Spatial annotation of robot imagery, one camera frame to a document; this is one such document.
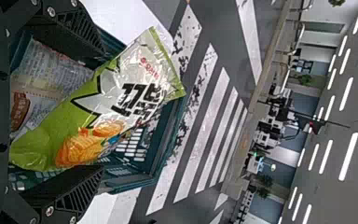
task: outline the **metal bolt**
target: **metal bolt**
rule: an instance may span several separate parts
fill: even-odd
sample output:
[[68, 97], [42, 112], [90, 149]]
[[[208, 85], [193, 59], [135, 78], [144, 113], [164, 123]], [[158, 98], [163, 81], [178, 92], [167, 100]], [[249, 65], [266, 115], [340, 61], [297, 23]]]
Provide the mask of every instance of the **metal bolt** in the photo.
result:
[[69, 220], [69, 224], [76, 224], [76, 217], [71, 217], [71, 220]]
[[51, 217], [54, 213], [54, 207], [53, 206], [50, 206], [48, 207], [48, 209], [46, 209], [46, 216], [47, 217]]
[[77, 0], [71, 0], [72, 6], [77, 7]]
[[31, 219], [30, 224], [36, 224], [36, 221], [37, 221], [37, 219], [36, 219], [36, 217], [34, 217], [33, 219]]
[[48, 14], [50, 17], [55, 17], [55, 9], [53, 7], [48, 7]]

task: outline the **wall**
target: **wall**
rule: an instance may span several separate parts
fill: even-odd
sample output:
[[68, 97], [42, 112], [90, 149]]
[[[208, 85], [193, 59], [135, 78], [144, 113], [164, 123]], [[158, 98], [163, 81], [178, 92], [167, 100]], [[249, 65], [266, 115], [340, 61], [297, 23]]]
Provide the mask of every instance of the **wall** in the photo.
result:
[[334, 49], [321, 49], [308, 46], [302, 46], [301, 49], [301, 59], [322, 63], [330, 63], [333, 54], [336, 52]]
[[284, 147], [275, 147], [270, 151], [270, 154], [267, 155], [267, 157], [272, 160], [279, 161], [292, 167], [297, 166], [299, 156], [300, 154], [298, 152]]
[[277, 168], [274, 172], [271, 172], [269, 167], [265, 166], [263, 172], [260, 174], [269, 175], [274, 179], [274, 183], [290, 189], [290, 186], [292, 186], [293, 178], [295, 176], [296, 168], [269, 158], [265, 158], [264, 161], [269, 164], [276, 164]]
[[263, 200], [257, 194], [254, 196], [249, 213], [266, 220], [269, 223], [278, 223], [283, 211], [283, 204], [277, 203], [270, 198]]
[[319, 98], [300, 93], [292, 93], [295, 111], [313, 116], [319, 103]]
[[[286, 128], [284, 135], [291, 136], [291, 135], [295, 135], [296, 133], [297, 133], [297, 129]], [[284, 148], [287, 148], [287, 149], [290, 149], [290, 150], [300, 153], [305, 145], [307, 136], [308, 136], [308, 133], [300, 132], [295, 139], [282, 141], [280, 147], [284, 147]]]
[[313, 62], [310, 75], [327, 76], [330, 63]]
[[257, 217], [251, 213], [248, 213], [246, 216], [244, 224], [270, 224], [266, 220], [261, 219], [260, 217]]
[[[332, 7], [327, 0], [314, 0], [312, 9], [303, 12], [302, 21], [319, 21], [345, 24], [341, 34], [306, 31], [304, 43], [338, 47], [342, 38], [358, 15], [358, 0], [347, 0], [341, 7]], [[331, 49], [302, 48], [301, 58], [329, 63], [334, 51]]]

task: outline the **snack bag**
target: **snack bag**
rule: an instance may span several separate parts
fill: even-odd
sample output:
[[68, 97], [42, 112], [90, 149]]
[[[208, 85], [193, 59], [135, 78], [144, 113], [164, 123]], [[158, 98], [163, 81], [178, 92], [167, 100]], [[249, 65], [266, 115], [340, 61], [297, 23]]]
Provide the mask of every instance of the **snack bag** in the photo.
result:
[[186, 95], [155, 28], [144, 31], [92, 81], [14, 142], [10, 161], [46, 171], [108, 155], [120, 136], [147, 123], [164, 104]]

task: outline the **white floor stripe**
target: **white floor stripe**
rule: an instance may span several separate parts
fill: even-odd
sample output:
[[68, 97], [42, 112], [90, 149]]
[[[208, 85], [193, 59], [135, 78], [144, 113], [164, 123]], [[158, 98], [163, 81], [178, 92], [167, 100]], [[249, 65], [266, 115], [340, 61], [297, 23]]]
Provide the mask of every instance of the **white floor stripe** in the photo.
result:
[[170, 191], [173, 178], [175, 177], [176, 170], [179, 165], [179, 161], [182, 158], [183, 151], [185, 150], [186, 143], [193, 128], [195, 118], [199, 112], [200, 104], [206, 89], [208, 87], [214, 66], [217, 62], [217, 54], [214, 51], [212, 45], [210, 45], [206, 51], [203, 63], [201, 65], [199, 75], [196, 79], [195, 91], [192, 91], [188, 100], [188, 110], [185, 112], [182, 119], [181, 126], [185, 126], [186, 129], [180, 129], [178, 132], [177, 140], [180, 140], [180, 145], [175, 146], [174, 155], [167, 160], [167, 165], [163, 168], [161, 176], [156, 185], [156, 189], [153, 194], [153, 198], [150, 201], [146, 215], [150, 215], [164, 206], [167, 199], [168, 192]]
[[233, 155], [234, 152], [235, 152], [235, 148], [237, 148], [238, 139], [240, 138], [241, 131], [242, 131], [242, 127], [243, 127], [243, 123], [245, 122], [245, 119], [246, 119], [246, 115], [247, 115], [247, 114], [248, 114], [248, 109], [245, 108], [245, 111], [243, 111], [243, 114], [242, 114], [240, 126], [238, 127], [237, 132], [235, 133], [234, 141], [233, 141], [232, 144], [231, 144], [231, 150], [230, 150], [229, 153], [228, 153], [228, 157], [227, 157], [227, 160], [226, 160], [225, 169], [223, 170], [223, 173], [222, 173], [222, 175], [220, 176], [220, 181], [219, 181], [219, 183], [220, 183], [220, 182], [223, 182], [223, 180], [225, 180], [225, 177], [226, 177], [226, 174], [227, 174], [227, 169], [228, 169], [228, 166], [229, 166], [229, 164], [230, 164], [230, 162], [231, 162], [232, 155]]
[[193, 50], [199, 40], [202, 27], [194, 15], [190, 6], [187, 6], [185, 14], [181, 20], [178, 31], [173, 39], [172, 62], [176, 72], [182, 76], [188, 62], [191, 59]]
[[255, 83], [257, 84], [263, 66], [261, 64], [260, 44], [258, 41], [254, 0], [236, 1], [238, 13], [240, 14], [241, 26], [243, 36], [245, 38], [246, 48], [248, 49]]
[[216, 206], [214, 207], [214, 210], [218, 209], [220, 206], [222, 206], [223, 203], [225, 203], [228, 199], [228, 196], [224, 193], [221, 193], [219, 195], [219, 198], [217, 199]]
[[206, 182], [208, 181], [209, 174], [212, 171], [214, 160], [216, 159], [216, 154], [220, 148], [220, 144], [223, 140], [223, 135], [225, 134], [226, 128], [228, 126], [229, 118], [233, 112], [235, 102], [237, 101], [238, 93], [235, 88], [232, 89], [229, 96], [229, 100], [225, 109], [225, 113], [220, 121], [219, 128], [217, 129], [216, 137], [213, 140], [212, 148], [208, 156], [208, 160], [205, 163], [203, 168], [199, 184], [197, 185], [196, 193], [205, 190]]
[[141, 188], [138, 188], [118, 194], [112, 215], [109, 218], [109, 223], [130, 223], [132, 212], [140, 192]]
[[185, 173], [183, 174], [179, 189], [176, 192], [174, 203], [177, 203], [188, 196], [191, 185], [193, 184], [194, 177], [199, 169], [201, 158], [203, 156], [206, 144], [208, 143], [209, 135], [211, 134], [214, 121], [219, 112], [220, 105], [225, 97], [229, 76], [225, 70], [222, 69], [219, 79], [217, 80], [216, 87], [214, 88], [213, 96], [209, 102], [208, 109], [202, 121], [200, 131], [197, 136], [196, 143], [187, 162]]
[[87, 210], [86, 214], [77, 223], [107, 224], [116, 200], [117, 195], [110, 195], [108, 193], [95, 196], [91, 204], [89, 205], [89, 209]]
[[219, 215], [217, 215], [210, 224], [219, 224], [220, 220], [222, 219], [223, 213], [225, 212], [225, 210], [222, 210]]
[[232, 120], [231, 126], [230, 126], [230, 128], [228, 130], [227, 138], [225, 140], [225, 144], [223, 145], [222, 153], [220, 154], [219, 160], [217, 161], [217, 164], [216, 164], [216, 168], [214, 169], [211, 184], [209, 185], [209, 187], [214, 186], [216, 184], [216, 182], [217, 182], [217, 177], [219, 176], [220, 171], [221, 171], [221, 169], [223, 167], [223, 162], [224, 162], [225, 157], [227, 155], [228, 147], [229, 147], [229, 144], [231, 143], [231, 139], [232, 139], [232, 137], [234, 135], [234, 131], [235, 131], [235, 128], [237, 127], [238, 120], [240, 119], [240, 115], [241, 115], [242, 110], [243, 110], [243, 101], [240, 100], [240, 102], [238, 104], [238, 107], [237, 107], [237, 110], [236, 110], [235, 115], [234, 115], [234, 120]]

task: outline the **ceiling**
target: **ceiling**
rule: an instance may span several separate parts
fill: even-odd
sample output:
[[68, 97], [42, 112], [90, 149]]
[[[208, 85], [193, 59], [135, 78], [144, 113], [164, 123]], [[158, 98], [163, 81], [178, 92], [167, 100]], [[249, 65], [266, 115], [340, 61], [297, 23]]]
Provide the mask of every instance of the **ceiling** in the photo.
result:
[[[284, 207], [282, 224], [306, 224], [304, 216], [309, 204], [312, 206], [308, 220], [309, 224], [358, 223], [358, 140], [349, 163], [346, 178], [344, 181], [338, 180], [351, 136], [353, 133], [358, 133], [358, 32], [356, 35], [352, 34], [354, 24], [355, 22], [353, 22], [348, 31], [348, 42], [343, 50], [344, 53], [342, 56], [337, 57], [334, 64], [337, 74], [332, 88], [330, 90], [324, 89], [318, 105], [318, 112], [320, 107], [324, 107], [324, 118], [330, 99], [335, 95], [335, 102], [333, 103], [329, 120], [348, 125], [350, 128], [328, 124], [321, 130], [319, 135], [309, 136], [303, 161], [296, 171], [292, 185], [292, 194], [293, 188], [298, 187], [293, 207], [290, 210], [288, 209], [288, 204]], [[339, 70], [348, 49], [351, 49], [351, 54], [344, 73], [340, 75]], [[344, 110], [339, 111], [344, 91], [351, 77], [353, 77], [353, 83], [348, 101]], [[320, 175], [320, 166], [329, 140], [333, 140], [333, 145], [324, 173]], [[315, 156], [312, 170], [309, 171], [316, 144], [320, 145], [319, 150]], [[302, 202], [298, 207], [296, 220], [292, 221], [300, 193], [303, 194]]]
[[[304, 6], [307, 6], [310, 0], [304, 1]], [[345, 26], [340, 34], [306, 31], [301, 42], [332, 47], [338, 46], [351, 26], [351, 22], [357, 17], [357, 13], [358, 0], [347, 0], [341, 7], [332, 7], [328, 0], [314, 0], [312, 9], [301, 14], [302, 21], [339, 23]]]

